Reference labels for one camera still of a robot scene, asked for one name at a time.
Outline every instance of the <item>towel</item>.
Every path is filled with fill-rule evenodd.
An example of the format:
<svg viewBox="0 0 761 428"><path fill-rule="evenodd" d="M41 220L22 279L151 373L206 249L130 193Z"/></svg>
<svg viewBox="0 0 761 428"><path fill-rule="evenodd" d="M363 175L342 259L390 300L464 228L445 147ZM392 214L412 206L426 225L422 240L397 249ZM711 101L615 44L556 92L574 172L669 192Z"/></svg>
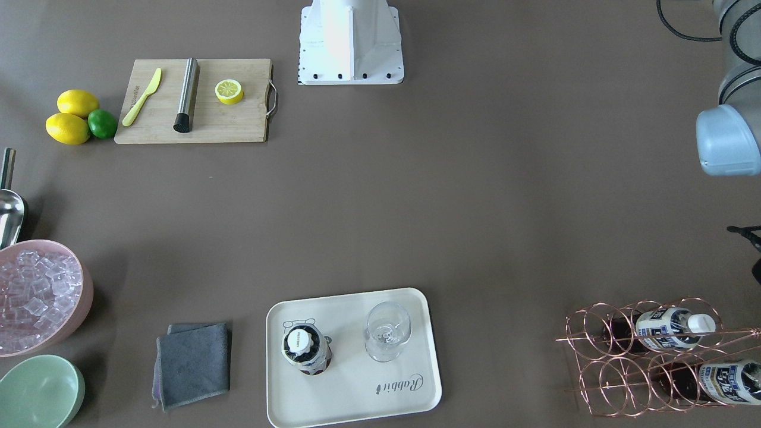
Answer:
<svg viewBox="0 0 761 428"><path fill-rule="evenodd" d="M172 324L156 348L153 398L164 412L230 390L226 324Z"/></svg>

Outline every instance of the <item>pink bowl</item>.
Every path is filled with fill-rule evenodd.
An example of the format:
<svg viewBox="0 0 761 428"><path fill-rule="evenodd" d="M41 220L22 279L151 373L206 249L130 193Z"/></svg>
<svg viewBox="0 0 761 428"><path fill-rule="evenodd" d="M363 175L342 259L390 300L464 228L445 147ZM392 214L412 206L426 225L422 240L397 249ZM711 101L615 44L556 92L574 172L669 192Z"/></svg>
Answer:
<svg viewBox="0 0 761 428"><path fill-rule="evenodd" d="M88 272L87 268L84 267L84 264L82 264L82 262L77 258L76 254L74 254L67 247L59 244L58 242L47 241L45 239L22 241L18 244L14 244L10 247L0 250L0 266L15 260L16 256L18 256L18 253L22 250L35 250L41 251L43 253L55 252L74 257L74 259L77 261L77 265L82 270L82 291L75 307L71 310L68 318L53 332L53 334L50 334L48 337L40 338L38 343L35 343L33 346L28 347L25 350L13 353L3 353L3 351L0 350L0 358L33 353L58 343L61 340L64 340L82 324L82 321L84 321L84 318L87 317L93 302L93 280L90 277L90 273Z"/></svg>

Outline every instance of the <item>yellow-green knife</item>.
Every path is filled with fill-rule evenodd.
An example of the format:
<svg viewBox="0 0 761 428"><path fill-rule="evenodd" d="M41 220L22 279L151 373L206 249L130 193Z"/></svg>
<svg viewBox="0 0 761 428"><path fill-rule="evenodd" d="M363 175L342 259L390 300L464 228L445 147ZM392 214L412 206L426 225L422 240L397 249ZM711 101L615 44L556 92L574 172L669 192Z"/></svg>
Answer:
<svg viewBox="0 0 761 428"><path fill-rule="evenodd" d="M132 122L135 122L135 118L138 116L138 113L140 113L140 109L142 108L142 105L144 104L145 100L148 99L148 96L156 92L158 89L158 84L161 82L161 68L156 69L156 72L153 73L153 77L151 78L151 83L148 84L148 87L145 89L145 92L143 92L143 95L140 95L140 98L138 99L138 102L135 103L134 106L132 106L131 109L127 112L127 115L124 116L124 119L122 120L122 125L124 126L130 126L132 125Z"/></svg>

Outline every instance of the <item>white tray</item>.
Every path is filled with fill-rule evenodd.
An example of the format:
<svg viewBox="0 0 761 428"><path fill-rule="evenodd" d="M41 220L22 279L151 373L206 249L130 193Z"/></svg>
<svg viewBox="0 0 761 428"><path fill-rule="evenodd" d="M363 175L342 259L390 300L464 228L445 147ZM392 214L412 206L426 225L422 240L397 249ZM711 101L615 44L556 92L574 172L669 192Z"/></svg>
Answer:
<svg viewBox="0 0 761 428"><path fill-rule="evenodd" d="M407 309L412 336L398 358L378 363L365 352L362 329L385 301ZM332 338L333 360L319 375L299 372L280 353L284 323L303 320ZM428 301L414 288L280 302L267 314L266 353L267 417L276 428L423 412L441 400Z"/></svg>

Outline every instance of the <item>drinking glass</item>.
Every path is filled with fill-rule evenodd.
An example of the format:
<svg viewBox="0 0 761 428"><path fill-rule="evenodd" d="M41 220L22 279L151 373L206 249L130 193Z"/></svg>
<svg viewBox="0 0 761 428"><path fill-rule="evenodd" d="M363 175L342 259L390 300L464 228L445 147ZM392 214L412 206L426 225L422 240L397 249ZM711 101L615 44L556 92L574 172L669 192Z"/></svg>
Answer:
<svg viewBox="0 0 761 428"><path fill-rule="evenodd" d="M365 322L365 349L379 363L387 363L402 352L412 333L407 310L396 302L376 305Z"/></svg>

